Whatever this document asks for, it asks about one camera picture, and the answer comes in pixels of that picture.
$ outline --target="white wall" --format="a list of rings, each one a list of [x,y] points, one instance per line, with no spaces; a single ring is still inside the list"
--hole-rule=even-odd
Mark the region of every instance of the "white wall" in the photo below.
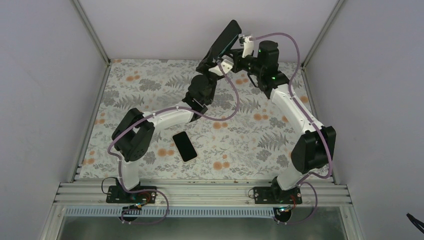
[[[259,37],[285,32],[305,58],[337,0],[80,0],[110,58],[202,59],[227,24]],[[295,62],[292,42],[280,60]]]
[[[346,1],[307,66],[367,239],[422,239],[424,3]]]
[[[3,1],[0,239],[38,239],[105,64],[69,0]]]

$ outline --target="black mounting plate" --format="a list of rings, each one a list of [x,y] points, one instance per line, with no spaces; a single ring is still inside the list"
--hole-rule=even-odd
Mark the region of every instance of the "black mounting plate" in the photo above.
[[[135,189],[131,189],[132,191],[138,191],[143,189],[154,189],[156,190],[156,186],[137,186]],[[148,204],[154,204],[156,200],[156,192],[147,191],[146,193],[150,194],[150,201]],[[146,200],[146,195],[143,193],[127,193],[125,192],[121,186],[109,186],[107,191],[106,203],[108,204],[138,204],[142,203]]]
[[[270,186],[255,186],[253,188],[253,196],[254,204],[293,204],[293,199],[290,196],[293,196],[296,199],[296,204],[302,203],[301,190],[298,187],[284,191],[285,197],[283,197],[280,201],[275,199]]]

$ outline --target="floral pattern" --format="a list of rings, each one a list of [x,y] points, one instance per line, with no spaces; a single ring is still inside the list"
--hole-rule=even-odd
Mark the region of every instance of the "floral pattern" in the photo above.
[[[131,108],[141,112],[160,110],[180,102],[197,75],[197,60],[115,59],[80,171],[80,178],[105,178],[118,174],[118,162],[106,150],[119,122]],[[290,77],[295,63],[280,63]],[[149,149],[139,161],[143,179],[270,180],[291,163],[290,155],[300,134],[284,113],[255,88],[246,73],[230,72],[240,95],[240,111],[228,121],[204,118],[171,126],[153,134]],[[293,87],[309,109],[302,76]],[[236,97],[228,82],[218,82],[214,102],[206,114],[229,116]],[[183,162],[172,136],[186,131],[198,157]],[[327,167],[317,171],[325,174]]]

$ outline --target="black smartphone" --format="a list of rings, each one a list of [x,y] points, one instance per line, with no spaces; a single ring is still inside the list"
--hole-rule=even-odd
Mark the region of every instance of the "black smartphone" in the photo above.
[[[187,132],[182,131],[180,133],[172,136],[173,142],[175,143],[176,148],[178,149],[179,155],[181,156],[184,162],[195,159],[198,156],[198,153],[195,150],[195,147],[190,141]]]

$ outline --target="phone screen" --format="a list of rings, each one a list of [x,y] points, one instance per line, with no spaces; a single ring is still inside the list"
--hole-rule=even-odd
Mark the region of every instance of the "phone screen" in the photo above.
[[[175,134],[172,136],[172,139],[184,162],[190,161],[198,156],[195,147],[185,131]]]

